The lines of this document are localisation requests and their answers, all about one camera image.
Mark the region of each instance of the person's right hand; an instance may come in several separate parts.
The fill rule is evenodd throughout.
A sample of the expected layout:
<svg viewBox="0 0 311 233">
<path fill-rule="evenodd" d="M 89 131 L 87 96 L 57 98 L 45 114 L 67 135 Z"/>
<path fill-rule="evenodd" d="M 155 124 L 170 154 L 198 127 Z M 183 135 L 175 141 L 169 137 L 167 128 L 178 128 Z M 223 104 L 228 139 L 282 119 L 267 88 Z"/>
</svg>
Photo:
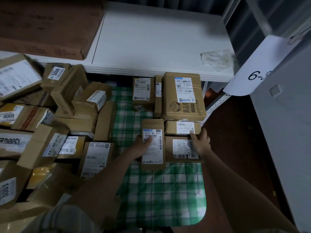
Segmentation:
<svg viewBox="0 0 311 233">
<path fill-rule="evenodd" d="M 194 133 L 190 133 L 194 150 L 198 155 L 202 156 L 211 150 L 210 138 L 207 136 L 205 128 L 202 129 L 201 137 L 198 139 Z"/>
</svg>

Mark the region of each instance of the white shelf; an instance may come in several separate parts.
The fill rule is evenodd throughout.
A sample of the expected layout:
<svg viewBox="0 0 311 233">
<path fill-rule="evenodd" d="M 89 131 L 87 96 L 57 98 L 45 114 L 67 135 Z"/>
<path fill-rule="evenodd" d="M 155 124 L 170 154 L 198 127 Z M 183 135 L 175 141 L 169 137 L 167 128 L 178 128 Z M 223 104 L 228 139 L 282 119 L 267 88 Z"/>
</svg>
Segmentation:
<svg viewBox="0 0 311 233">
<path fill-rule="evenodd" d="M 170 71 L 229 82 L 233 67 L 217 73 L 200 58 L 202 52 L 226 49 L 234 52 L 221 16 L 109 2 L 85 60 L 29 56 L 43 65 L 83 64 L 89 73 L 152 77 Z M 13 54 L 0 51 L 0 59 Z"/>
</svg>

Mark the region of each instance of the checkered tablecloth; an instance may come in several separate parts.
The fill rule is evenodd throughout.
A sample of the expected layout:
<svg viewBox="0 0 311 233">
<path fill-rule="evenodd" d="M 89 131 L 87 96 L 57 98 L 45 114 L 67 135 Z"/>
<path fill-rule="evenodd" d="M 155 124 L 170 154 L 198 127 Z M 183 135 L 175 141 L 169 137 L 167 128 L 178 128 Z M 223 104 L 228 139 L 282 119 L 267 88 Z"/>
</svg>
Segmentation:
<svg viewBox="0 0 311 233">
<path fill-rule="evenodd" d="M 117 103 L 113 142 L 129 147 L 141 132 L 143 119 L 152 112 L 134 112 L 132 88 L 113 87 L 110 99 Z M 206 211 L 200 164 L 167 164 L 162 171 L 142 171 L 134 161 L 127 170 L 117 194 L 122 205 L 117 227 L 175 227 L 198 223 Z"/>
</svg>

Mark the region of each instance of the hand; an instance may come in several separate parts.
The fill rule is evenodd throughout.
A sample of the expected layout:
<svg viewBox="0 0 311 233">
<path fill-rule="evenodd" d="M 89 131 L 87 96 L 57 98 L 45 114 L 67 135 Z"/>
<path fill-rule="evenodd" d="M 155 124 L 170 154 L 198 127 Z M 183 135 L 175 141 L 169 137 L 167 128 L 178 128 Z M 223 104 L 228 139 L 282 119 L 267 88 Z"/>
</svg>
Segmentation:
<svg viewBox="0 0 311 233">
<path fill-rule="evenodd" d="M 210 138 L 207 136 L 205 128 L 202 129 L 201 137 L 198 139 L 194 133 L 190 133 L 192 139 L 193 148 L 198 155 L 203 156 L 211 150 Z"/>
<path fill-rule="evenodd" d="M 145 143 L 142 142 L 142 137 L 137 135 L 135 142 L 125 152 L 126 155 L 130 155 L 133 160 L 139 158 L 146 153 L 148 146 L 151 144 L 152 137 L 149 137 Z"/>
</svg>

